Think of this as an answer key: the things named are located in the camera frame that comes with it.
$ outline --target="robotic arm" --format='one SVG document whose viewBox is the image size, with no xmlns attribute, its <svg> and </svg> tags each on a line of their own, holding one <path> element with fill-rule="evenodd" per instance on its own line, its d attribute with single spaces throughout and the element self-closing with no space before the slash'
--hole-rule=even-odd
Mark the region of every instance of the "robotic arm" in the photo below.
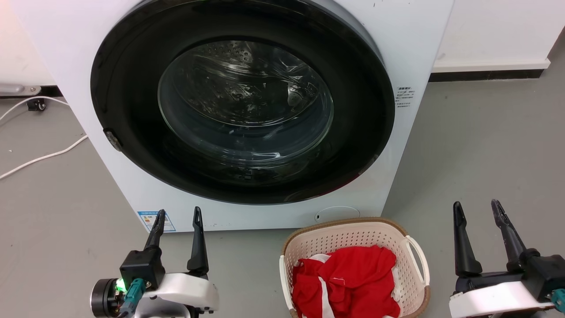
<svg viewBox="0 0 565 318">
<path fill-rule="evenodd" d="M 208 256 L 202 212 L 194 209 L 192 255 L 186 273 L 165 273 L 159 241 L 165 210 L 160 210 L 143 251 L 131 251 L 120 267 L 121 278 L 99 280 L 92 289 L 95 317 L 198 318 L 219 309 L 216 286 L 208 281 Z"/>
<path fill-rule="evenodd" d="M 540 317 L 556 308 L 565 312 L 565 260 L 542 257 L 526 248 L 498 200 L 491 202 L 508 256 L 505 272 L 483 273 L 467 236 L 467 220 L 460 202 L 453 205 L 455 274 L 459 277 L 449 301 L 453 318 Z"/>
</svg>

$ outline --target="power cord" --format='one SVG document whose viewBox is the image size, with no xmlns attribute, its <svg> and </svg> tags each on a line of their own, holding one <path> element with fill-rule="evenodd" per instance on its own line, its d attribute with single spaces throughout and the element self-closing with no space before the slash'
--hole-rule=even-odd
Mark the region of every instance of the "power cord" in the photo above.
<svg viewBox="0 0 565 318">
<path fill-rule="evenodd" d="M 52 100 L 52 101 L 56 101 L 56 102 L 60 102 L 61 104 L 65 104 L 65 105 L 69 106 L 69 104 L 67 104 L 66 102 L 60 101 L 60 100 L 58 100 L 58 99 L 56 99 L 56 98 L 52 98 L 52 97 L 48 97 L 48 96 L 34 96 L 34 97 L 27 98 L 27 99 L 25 99 L 25 100 L 22 100 L 21 102 L 19 102 L 19 103 L 17 103 L 16 105 L 12 106 L 12 108 L 8 109 L 8 111 L 5 112 L 4 115 L 2 115 L 2 116 L 0 117 L 0 121 L 1 121 L 9 112 L 11 112 L 11 111 L 13 111 L 14 109 L 16 109 L 16 107 L 18 107 L 18 106 L 20 106 L 20 105 L 22 105 L 22 104 L 24 104 L 24 103 L 26 103 L 26 102 L 28 102 L 28 101 L 30 101 L 30 100 L 35 100 L 35 99 L 37 99 L 37 98 L 45 98 L 45 99 Z M 55 152 L 55 153 L 52 153 L 52 154 L 48 154 L 47 156 L 39 157 L 39 158 L 34 159 L 34 160 L 32 160 L 32 161 L 26 162 L 26 163 L 24 163 L 23 165 L 21 165 L 21 166 L 19 166 L 19 167 L 17 167 L 17 168 L 14 168 L 14 169 L 12 169 L 12 170 L 10 170 L 10 171 L 8 171 L 8 172 L 6 172 L 6 173 L 0 175 L 0 180 L 2 180 L 3 178 L 5 178 L 5 177 L 11 175 L 12 173 L 14 173 L 14 172 L 16 172 L 16 171 L 18 171 L 18 170 L 20 170 L 20 169 L 22 169 L 22 168 L 24 168 L 24 167 L 27 167 L 27 166 L 29 166 L 29 165 L 31 165 L 31 164 L 34 164 L 34 163 L 37 162 L 37 161 L 41 161 L 41 160 L 43 160 L 43 159 L 47 159 L 47 158 L 51 158 L 51 157 L 58 156 L 58 155 L 60 155 L 60 154 L 64 154 L 64 153 L 70 151 L 72 148 L 76 147 L 76 146 L 77 146 L 78 144 L 80 144 L 81 142 L 83 142 L 86 138 L 88 138 L 87 135 L 83 136 L 81 139 L 78 139 L 74 144 L 72 144 L 70 147 L 68 147 L 68 148 L 65 149 L 65 150 L 61 150 L 61 151 L 59 151 L 59 152 Z"/>
</svg>

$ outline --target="beige plastic basket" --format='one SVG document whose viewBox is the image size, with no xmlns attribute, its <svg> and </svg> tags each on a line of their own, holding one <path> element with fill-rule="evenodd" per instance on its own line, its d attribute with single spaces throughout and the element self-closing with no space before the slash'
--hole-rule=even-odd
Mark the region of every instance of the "beige plastic basket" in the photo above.
<svg viewBox="0 0 565 318">
<path fill-rule="evenodd" d="M 294 232 L 282 248 L 279 261 L 282 291 L 293 318 L 298 318 L 292 303 L 292 269 L 299 259 L 330 253 L 348 246 L 378 245 L 397 257 L 393 298 L 400 306 L 400 317 L 415 318 L 429 302 L 429 268 L 424 252 L 406 231 L 393 221 L 380 217 L 352 218 L 305 227 Z M 412 249 L 420 259 L 423 277 Z"/>
</svg>

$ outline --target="white washing machine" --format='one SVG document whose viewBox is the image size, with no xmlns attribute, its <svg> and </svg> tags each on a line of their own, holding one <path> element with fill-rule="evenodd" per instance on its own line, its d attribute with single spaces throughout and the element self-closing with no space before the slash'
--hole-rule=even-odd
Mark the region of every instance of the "white washing machine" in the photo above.
<svg viewBox="0 0 565 318">
<path fill-rule="evenodd" d="M 206 230 L 381 215 L 452 5 L 12 2 L 141 223 L 165 209 L 167 231 L 195 206 Z"/>
</svg>

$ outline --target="clothes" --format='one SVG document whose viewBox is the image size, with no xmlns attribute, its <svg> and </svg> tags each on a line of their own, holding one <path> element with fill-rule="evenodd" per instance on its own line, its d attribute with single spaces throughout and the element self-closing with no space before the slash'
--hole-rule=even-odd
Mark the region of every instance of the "clothes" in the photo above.
<svg viewBox="0 0 565 318">
<path fill-rule="evenodd" d="M 396 256 L 387 248 L 345 247 L 300 259 L 293 269 L 292 299 L 299 317 L 398 317 L 390 296 Z"/>
</svg>

